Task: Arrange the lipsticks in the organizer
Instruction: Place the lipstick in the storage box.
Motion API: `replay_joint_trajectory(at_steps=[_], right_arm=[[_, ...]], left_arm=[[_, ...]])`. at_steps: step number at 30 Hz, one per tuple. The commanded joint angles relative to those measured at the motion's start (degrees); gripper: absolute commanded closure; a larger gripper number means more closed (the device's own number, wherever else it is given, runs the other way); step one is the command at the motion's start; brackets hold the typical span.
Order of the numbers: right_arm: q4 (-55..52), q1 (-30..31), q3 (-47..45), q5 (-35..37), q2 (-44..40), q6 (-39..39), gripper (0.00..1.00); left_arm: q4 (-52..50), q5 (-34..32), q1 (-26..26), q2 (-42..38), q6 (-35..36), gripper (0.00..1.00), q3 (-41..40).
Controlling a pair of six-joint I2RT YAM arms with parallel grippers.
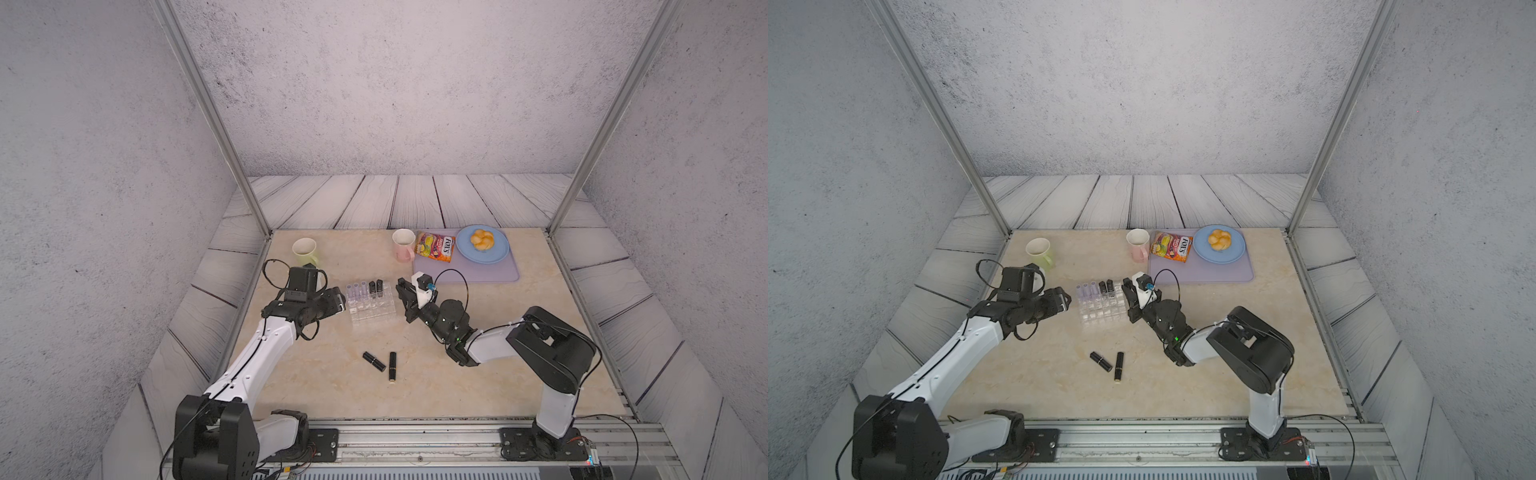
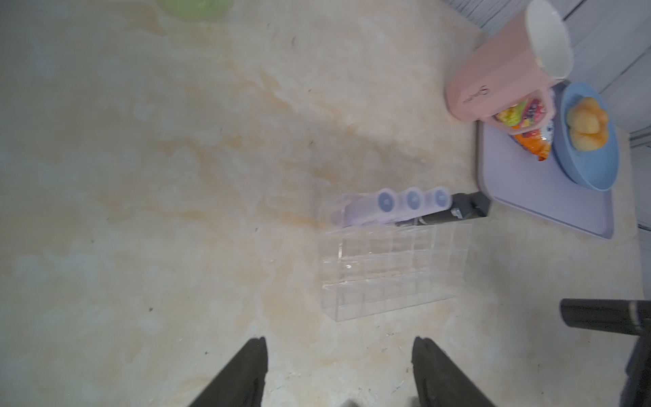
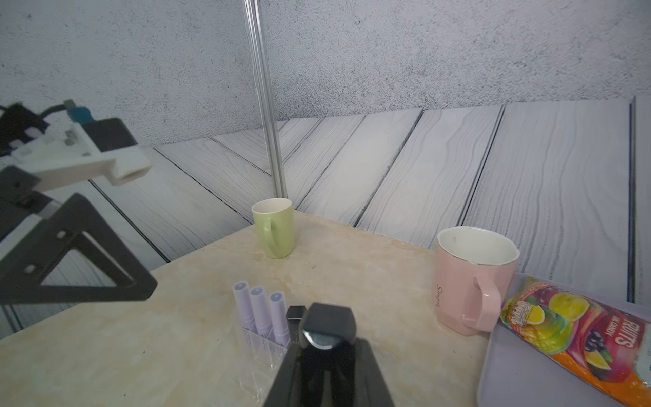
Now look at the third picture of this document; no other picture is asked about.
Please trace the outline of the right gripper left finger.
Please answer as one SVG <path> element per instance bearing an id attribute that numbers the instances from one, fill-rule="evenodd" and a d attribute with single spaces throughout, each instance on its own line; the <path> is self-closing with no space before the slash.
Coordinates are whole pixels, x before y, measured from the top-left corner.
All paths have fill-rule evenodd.
<path id="1" fill-rule="evenodd" d="M 276 374 L 274 383 L 264 401 L 264 407 L 301 406 L 302 393 L 302 349 L 291 344 Z"/>

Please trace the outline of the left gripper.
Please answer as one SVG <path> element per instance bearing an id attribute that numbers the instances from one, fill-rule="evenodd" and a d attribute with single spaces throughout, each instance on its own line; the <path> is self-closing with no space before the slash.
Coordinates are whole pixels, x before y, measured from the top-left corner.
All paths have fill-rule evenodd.
<path id="1" fill-rule="evenodd" d="M 150 298 L 157 281 L 93 204 L 76 193 L 43 218 L 53 199 L 39 182 L 17 166 L 1 170 L 1 303 Z"/>

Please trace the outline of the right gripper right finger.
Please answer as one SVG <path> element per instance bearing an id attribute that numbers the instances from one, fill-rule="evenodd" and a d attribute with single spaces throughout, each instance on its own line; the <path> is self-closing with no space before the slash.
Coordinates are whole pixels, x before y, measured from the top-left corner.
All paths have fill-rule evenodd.
<path id="1" fill-rule="evenodd" d="M 354 406 L 394 407 L 371 345 L 361 338 L 355 342 Z"/>

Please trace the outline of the clear acrylic lipstick organizer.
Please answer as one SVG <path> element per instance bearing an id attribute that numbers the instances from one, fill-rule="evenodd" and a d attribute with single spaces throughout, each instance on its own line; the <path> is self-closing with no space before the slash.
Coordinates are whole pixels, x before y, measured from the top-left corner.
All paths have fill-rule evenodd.
<path id="1" fill-rule="evenodd" d="M 259 336 L 242 327 L 237 312 L 213 353 L 210 367 L 212 406 L 263 406 L 287 353 L 271 334 Z"/>

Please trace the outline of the black lipstick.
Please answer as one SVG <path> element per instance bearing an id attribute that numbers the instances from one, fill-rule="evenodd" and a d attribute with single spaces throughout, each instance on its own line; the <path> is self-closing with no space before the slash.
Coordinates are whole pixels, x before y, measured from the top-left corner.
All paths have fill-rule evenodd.
<path id="1" fill-rule="evenodd" d="M 313 303 L 300 325 L 301 403 L 320 406 L 330 383 L 334 406 L 354 404 L 356 321 L 350 308 Z"/>
<path id="2" fill-rule="evenodd" d="M 307 308 L 304 305 L 292 305 L 288 307 L 286 319 L 288 323 L 288 332 L 292 344 L 300 344 L 300 326 Z"/>

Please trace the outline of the lavender lipstick tube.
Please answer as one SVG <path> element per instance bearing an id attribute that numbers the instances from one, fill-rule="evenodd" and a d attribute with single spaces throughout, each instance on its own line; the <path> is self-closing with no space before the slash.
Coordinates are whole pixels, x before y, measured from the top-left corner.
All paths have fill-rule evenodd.
<path id="1" fill-rule="evenodd" d="M 285 293 L 282 291 L 276 291 L 269 296 L 273 340 L 282 347 L 288 346 L 291 341 L 285 299 Z"/>
<path id="2" fill-rule="evenodd" d="M 273 324 L 265 289 L 262 286 L 251 288 L 250 301 L 257 334 L 261 337 L 269 337 L 273 329 Z"/>
<path id="3" fill-rule="evenodd" d="M 250 298 L 249 284 L 246 281 L 236 283 L 232 288 L 235 298 L 237 313 L 242 327 L 249 332 L 256 333 L 253 307 Z"/>

